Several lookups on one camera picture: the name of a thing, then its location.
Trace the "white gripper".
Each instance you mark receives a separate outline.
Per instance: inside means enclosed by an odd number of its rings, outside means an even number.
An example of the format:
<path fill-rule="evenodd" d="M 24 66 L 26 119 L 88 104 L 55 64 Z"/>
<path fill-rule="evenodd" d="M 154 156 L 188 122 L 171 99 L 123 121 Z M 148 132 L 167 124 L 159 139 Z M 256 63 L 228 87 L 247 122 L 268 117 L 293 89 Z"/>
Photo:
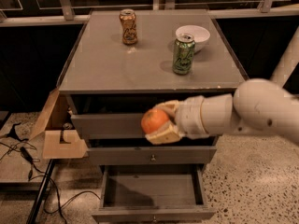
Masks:
<path fill-rule="evenodd" d="M 153 145 L 176 143 L 182 137 L 194 139 L 208 138 L 201 117 L 203 96 L 194 96 L 184 101 L 171 100 L 159 103 L 156 109 L 163 110 L 175 123 L 168 121 L 157 131 L 146 134 L 146 139 Z"/>

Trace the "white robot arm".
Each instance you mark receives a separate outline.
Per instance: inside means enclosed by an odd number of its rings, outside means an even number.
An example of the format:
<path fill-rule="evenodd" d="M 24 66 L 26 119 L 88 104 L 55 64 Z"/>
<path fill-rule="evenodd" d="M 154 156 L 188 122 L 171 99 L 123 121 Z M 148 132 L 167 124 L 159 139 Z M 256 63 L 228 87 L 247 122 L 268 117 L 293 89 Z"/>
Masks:
<path fill-rule="evenodd" d="M 279 135 L 299 145 L 299 99 L 283 89 L 299 64 L 298 37 L 299 29 L 268 80 L 246 80 L 233 94 L 195 96 L 158 104 L 171 119 L 148 133 L 146 139 L 160 145 L 183 137 Z"/>

